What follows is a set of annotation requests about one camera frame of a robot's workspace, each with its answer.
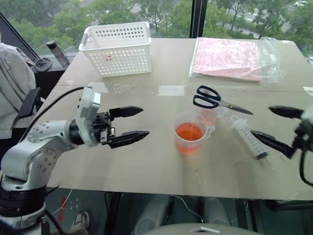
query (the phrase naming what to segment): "white cable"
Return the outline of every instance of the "white cable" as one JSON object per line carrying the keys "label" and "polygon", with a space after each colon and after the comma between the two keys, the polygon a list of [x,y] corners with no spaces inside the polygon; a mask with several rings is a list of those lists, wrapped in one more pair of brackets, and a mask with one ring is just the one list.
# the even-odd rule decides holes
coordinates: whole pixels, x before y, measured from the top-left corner
{"label": "white cable", "polygon": [[63,206],[65,205],[65,203],[67,202],[67,200],[68,200],[68,198],[69,198],[69,196],[70,196],[70,194],[72,193],[72,191],[73,191],[73,189],[71,189],[70,191],[69,191],[69,193],[68,193],[68,195],[67,195],[67,198],[65,199],[65,201],[64,201],[64,203],[61,205],[61,207],[60,208],[58,208],[56,211],[54,211],[53,213],[51,213],[51,214],[55,214],[56,212],[58,212],[60,209],[62,209],[63,208]]}
{"label": "white cable", "polygon": [[205,219],[204,219],[202,216],[200,216],[199,214],[195,213],[194,211],[190,210],[190,209],[187,207],[187,204],[185,203],[184,199],[182,199],[181,197],[178,197],[178,196],[176,196],[176,195],[172,195],[172,194],[171,194],[171,196],[179,198],[179,199],[183,202],[183,204],[185,205],[185,207],[186,207],[187,210],[189,210],[192,214],[195,214],[197,217],[199,217],[199,218],[201,219],[201,222],[202,222],[202,223],[206,223]]}

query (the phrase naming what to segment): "white plastic basket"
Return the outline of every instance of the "white plastic basket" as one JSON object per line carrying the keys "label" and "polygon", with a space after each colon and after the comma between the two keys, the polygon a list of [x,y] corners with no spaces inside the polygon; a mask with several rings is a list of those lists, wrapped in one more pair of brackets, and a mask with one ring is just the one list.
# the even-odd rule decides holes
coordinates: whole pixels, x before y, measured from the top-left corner
{"label": "white plastic basket", "polygon": [[147,22],[108,24],[85,29],[79,45],[102,77],[151,72]]}

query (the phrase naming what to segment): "plastic bag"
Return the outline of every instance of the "plastic bag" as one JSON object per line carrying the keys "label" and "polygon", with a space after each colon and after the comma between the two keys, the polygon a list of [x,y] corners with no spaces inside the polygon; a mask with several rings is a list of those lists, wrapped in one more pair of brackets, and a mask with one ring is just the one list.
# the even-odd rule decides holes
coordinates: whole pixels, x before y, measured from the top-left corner
{"label": "plastic bag", "polygon": [[189,76],[209,75],[243,81],[278,82],[286,72],[273,47],[275,39],[255,42],[197,38]]}

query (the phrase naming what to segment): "pink paper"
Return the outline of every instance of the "pink paper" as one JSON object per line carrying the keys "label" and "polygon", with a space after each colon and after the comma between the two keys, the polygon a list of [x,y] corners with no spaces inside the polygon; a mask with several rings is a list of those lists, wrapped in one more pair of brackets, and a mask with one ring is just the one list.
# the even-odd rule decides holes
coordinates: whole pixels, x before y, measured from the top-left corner
{"label": "pink paper", "polygon": [[259,51],[255,43],[198,38],[192,74],[261,81]]}

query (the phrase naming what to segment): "scissors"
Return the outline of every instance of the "scissors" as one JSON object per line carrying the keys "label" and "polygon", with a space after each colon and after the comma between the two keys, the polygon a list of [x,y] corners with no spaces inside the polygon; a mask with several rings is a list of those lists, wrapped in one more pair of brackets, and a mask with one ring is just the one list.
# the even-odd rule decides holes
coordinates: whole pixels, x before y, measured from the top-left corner
{"label": "scissors", "polygon": [[[240,106],[237,106],[237,105],[234,105],[234,104],[231,104],[231,103],[228,103],[228,102],[222,100],[222,97],[220,96],[220,94],[216,90],[214,90],[210,87],[203,86],[203,85],[199,86],[197,89],[197,93],[198,94],[194,95],[193,104],[197,105],[201,108],[214,109],[218,106],[223,106],[223,107],[229,108],[231,110],[234,110],[234,111],[237,111],[240,113],[253,114],[252,112],[248,111],[247,109],[244,109]],[[200,100],[202,100],[206,103],[210,103],[212,105],[204,105],[202,103],[198,103],[196,101],[197,99],[200,99]]]}

